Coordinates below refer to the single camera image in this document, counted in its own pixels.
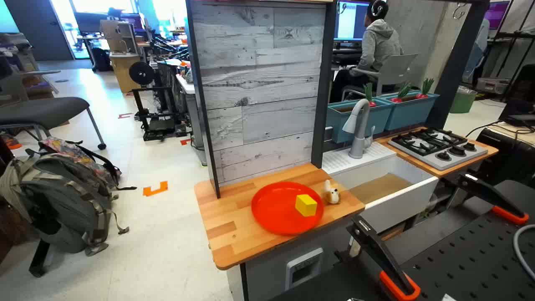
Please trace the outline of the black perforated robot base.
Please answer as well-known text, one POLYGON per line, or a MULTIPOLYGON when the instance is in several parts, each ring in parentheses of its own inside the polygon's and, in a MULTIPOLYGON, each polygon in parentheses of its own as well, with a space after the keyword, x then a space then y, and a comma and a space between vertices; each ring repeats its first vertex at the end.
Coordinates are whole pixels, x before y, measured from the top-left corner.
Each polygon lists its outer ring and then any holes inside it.
MULTIPOLYGON (((535 301, 535 189, 515 181, 494 188, 531 214, 526 226, 495 216, 472 194, 464 208, 383 241, 422 288, 419 301, 535 301)), ((343 253, 328 273, 275 301, 395 301, 382 290, 378 273, 365 251, 358 258, 343 253)))

